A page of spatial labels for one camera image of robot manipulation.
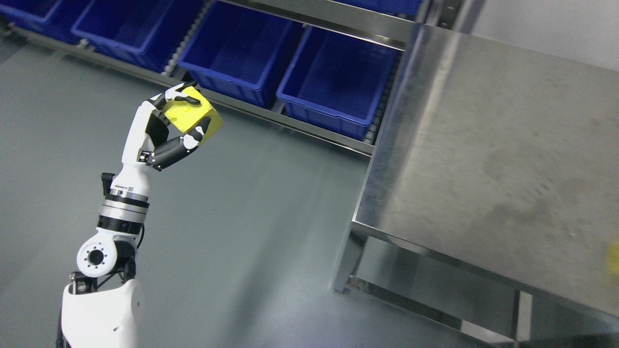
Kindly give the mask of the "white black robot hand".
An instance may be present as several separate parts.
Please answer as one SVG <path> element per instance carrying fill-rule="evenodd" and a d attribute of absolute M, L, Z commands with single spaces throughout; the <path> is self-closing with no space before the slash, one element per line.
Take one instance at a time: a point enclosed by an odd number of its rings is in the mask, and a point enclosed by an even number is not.
<path fill-rule="evenodd" d="M 108 183 L 106 194 L 146 201 L 150 192 L 150 172 L 162 171 L 200 147 L 203 127 L 209 125 L 209 117 L 199 121 L 187 133 L 182 133 L 163 112 L 164 106 L 174 101 L 199 105 L 198 99 L 183 93 L 184 88 L 195 85 L 194 82 L 184 82 L 172 86 L 138 106 L 122 152 L 121 172 Z"/>

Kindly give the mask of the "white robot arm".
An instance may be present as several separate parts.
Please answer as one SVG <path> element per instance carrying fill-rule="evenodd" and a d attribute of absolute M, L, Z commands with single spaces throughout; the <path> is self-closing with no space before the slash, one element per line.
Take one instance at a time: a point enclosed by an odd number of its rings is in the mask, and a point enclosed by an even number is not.
<path fill-rule="evenodd" d="M 104 201 L 96 232 L 76 255 L 62 293 L 60 339 L 66 348 L 136 348 L 144 292 L 136 258 L 149 208 L 146 174 L 102 174 Z"/>

